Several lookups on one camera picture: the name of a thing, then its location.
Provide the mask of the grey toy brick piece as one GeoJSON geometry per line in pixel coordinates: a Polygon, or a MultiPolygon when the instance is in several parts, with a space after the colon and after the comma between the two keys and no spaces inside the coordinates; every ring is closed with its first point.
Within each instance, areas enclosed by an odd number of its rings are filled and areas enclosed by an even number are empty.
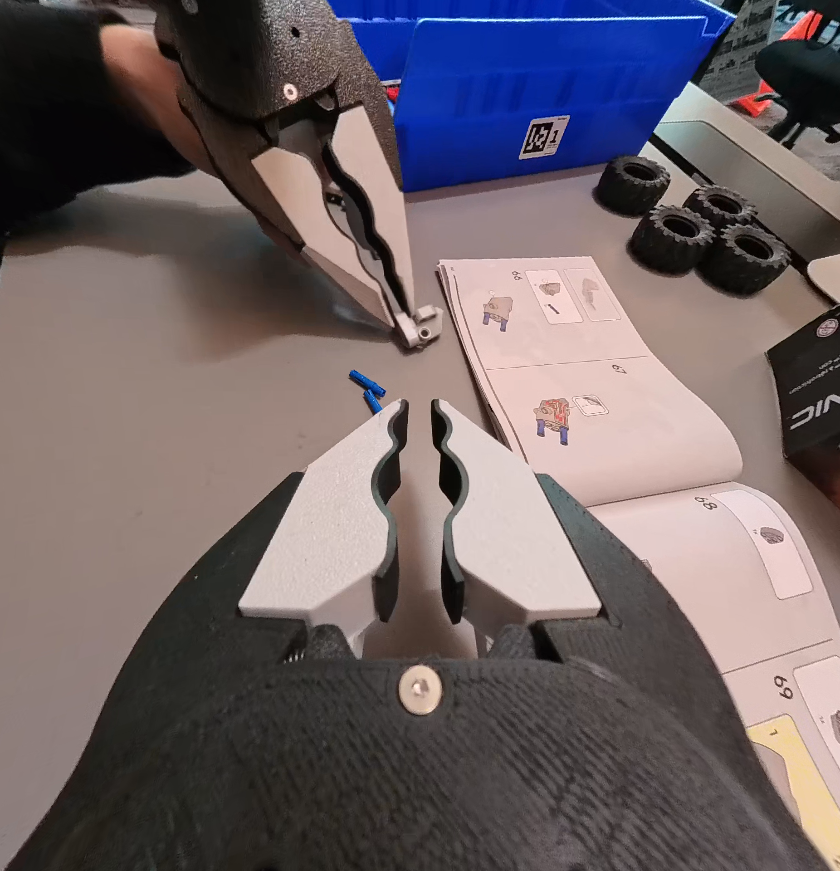
{"type": "Polygon", "coordinates": [[[408,350],[426,347],[439,338],[444,320],[444,311],[433,305],[417,308],[414,313],[404,310],[394,315],[395,333],[408,350]]]}

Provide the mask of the black toy set box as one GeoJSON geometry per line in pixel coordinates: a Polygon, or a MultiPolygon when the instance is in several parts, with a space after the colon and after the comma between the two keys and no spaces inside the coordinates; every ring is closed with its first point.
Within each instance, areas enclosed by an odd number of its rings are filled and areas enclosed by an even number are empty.
{"type": "Polygon", "coordinates": [[[766,353],[785,459],[840,510],[840,303],[766,353]]]}

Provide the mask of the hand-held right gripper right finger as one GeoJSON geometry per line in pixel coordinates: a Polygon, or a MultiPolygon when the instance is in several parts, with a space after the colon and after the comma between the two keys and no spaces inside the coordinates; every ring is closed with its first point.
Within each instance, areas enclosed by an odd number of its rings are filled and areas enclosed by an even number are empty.
{"type": "Polygon", "coordinates": [[[602,604],[537,476],[449,402],[430,405],[449,501],[441,593],[450,622],[528,626],[597,617],[602,604]]]}

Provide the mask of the person's left hand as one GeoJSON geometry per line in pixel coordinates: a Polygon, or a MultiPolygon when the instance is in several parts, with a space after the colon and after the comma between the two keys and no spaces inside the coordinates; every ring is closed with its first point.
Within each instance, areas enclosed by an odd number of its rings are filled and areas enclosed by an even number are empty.
{"type": "Polygon", "coordinates": [[[103,60],[126,103],[182,158],[214,176],[197,130],[179,104],[179,87],[185,83],[181,69],[161,54],[153,34],[126,24],[110,24],[102,28],[99,39],[103,60]]]}

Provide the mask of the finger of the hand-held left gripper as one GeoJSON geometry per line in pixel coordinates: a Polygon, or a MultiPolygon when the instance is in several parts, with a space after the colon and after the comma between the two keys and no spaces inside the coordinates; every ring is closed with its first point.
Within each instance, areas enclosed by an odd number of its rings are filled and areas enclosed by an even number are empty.
{"type": "Polygon", "coordinates": [[[350,295],[368,314],[393,328],[379,282],[362,265],[357,245],[332,219],[321,177],[302,153],[272,147],[252,166],[302,240],[301,254],[350,295]]]}
{"type": "Polygon", "coordinates": [[[322,159],[344,201],[362,268],[381,288],[396,330],[417,331],[404,193],[364,106],[340,112],[322,159]]]}

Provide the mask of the black office chair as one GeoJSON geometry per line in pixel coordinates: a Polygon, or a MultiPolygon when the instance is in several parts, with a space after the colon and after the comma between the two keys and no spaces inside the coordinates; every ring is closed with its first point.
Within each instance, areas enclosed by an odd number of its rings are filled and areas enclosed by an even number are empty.
{"type": "Polygon", "coordinates": [[[840,142],[840,2],[812,2],[820,24],[805,39],[780,39],[763,48],[755,70],[786,114],[767,136],[792,150],[808,129],[840,142]]]}

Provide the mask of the white instruction booklet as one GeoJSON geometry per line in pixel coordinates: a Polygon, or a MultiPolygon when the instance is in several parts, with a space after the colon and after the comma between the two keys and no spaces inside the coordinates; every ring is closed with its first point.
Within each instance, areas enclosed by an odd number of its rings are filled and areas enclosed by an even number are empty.
{"type": "Polygon", "coordinates": [[[784,508],[657,359],[590,257],[437,267],[505,445],[654,572],[727,682],[784,804],[840,869],[840,626],[784,508]]]}

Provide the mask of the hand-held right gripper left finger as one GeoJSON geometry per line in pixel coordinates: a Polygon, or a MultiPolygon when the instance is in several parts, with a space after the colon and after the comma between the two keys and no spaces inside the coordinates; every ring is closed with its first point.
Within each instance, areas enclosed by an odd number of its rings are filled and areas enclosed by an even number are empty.
{"type": "Polygon", "coordinates": [[[387,623],[399,590],[396,519],[409,404],[382,411],[309,464],[240,602],[246,617],[387,623]]]}

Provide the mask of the blue storage bin square tag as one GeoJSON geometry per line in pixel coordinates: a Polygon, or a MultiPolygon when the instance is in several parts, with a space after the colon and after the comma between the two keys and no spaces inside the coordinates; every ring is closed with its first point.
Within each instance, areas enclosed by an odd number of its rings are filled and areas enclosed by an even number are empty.
{"type": "Polygon", "coordinates": [[[422,17],[395,107],[404,190],[639,154],[733,20],[709,2],[422,17]]]}

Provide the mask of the grey desk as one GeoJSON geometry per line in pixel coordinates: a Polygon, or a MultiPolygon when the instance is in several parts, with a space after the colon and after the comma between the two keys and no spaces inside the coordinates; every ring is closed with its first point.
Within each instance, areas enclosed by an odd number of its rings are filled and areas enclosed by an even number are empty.
{"type": "MultiPolygon", "coordinates": [[[[840,512],[781,456],[765,352],[829,308],[788,269],[751,300],[654,277],[596,166],[408,197],[415,287],[440,259],[589,255],[654,354],[727,424],[742,483],[796,520],[840,625],[840,512]]],[[[94,191],[11,240],[0,271],[0,869],[73,772],[112,684],[186,573],[369,410],[349,369],[410,402],[400,590],[371,658],[467,659],[439,592],[430,404],[490,423],[450,320],[405,354],[276,251],[202,173],[94,191]]]]}

